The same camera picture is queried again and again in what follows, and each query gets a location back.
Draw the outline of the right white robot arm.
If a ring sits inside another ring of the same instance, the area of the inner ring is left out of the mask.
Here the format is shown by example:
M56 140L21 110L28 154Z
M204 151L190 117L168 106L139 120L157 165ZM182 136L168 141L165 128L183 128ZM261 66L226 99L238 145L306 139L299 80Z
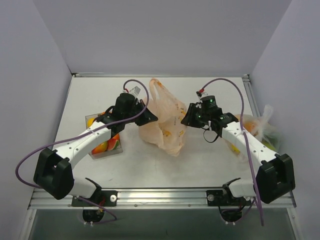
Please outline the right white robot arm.
M292 158L269 149L242 129L240 120L230 112L224 113L213 95L190 103L181 123L198 129L207 126L248 158L251 178L238 177L224 184L221 197L226 204L232 205L242 197L258 197L269 204L295 189Z

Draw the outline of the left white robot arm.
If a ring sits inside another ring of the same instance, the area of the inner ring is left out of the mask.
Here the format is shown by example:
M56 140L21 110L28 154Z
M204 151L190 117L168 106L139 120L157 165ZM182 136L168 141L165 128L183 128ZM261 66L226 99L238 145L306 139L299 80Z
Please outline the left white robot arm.
M38 157L33 180L55 199L80 196L90 206L101 201L101 186L89 178L75 178L73 169L95 147L110 140L130 123L137 126L156 122L158 118L143 100L121 93L115 105L96 117L79 136L56 149L43 149Z

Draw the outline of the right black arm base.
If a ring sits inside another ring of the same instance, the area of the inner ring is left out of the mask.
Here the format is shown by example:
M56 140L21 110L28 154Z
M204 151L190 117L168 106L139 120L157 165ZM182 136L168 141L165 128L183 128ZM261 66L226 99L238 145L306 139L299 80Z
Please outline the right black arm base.
M209 207L217 207L226 225L235 225L245 216L243 210L252 206L251 200L244 197L233 197L225 189L209 189L206 191L206 201Z

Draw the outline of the orange plastic shopping bag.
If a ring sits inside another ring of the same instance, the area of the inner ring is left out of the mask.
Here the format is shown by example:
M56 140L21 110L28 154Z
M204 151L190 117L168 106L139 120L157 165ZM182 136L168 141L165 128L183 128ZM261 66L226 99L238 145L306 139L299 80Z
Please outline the orange plastic shopping bag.
M147 108L158 120L140 126L139 137L176 157L186 142L187 127L181 121L187 107L156 78L149 81L149 92L151 99Z

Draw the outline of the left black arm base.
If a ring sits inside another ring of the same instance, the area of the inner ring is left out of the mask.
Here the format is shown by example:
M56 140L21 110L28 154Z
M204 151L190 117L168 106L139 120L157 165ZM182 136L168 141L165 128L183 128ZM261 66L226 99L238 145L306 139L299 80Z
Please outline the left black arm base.
M116 207L118 192L116 190L100 190L90 198L73 196L71 206L83 208L80 215L85 224L99 225L118 220L107 207Z

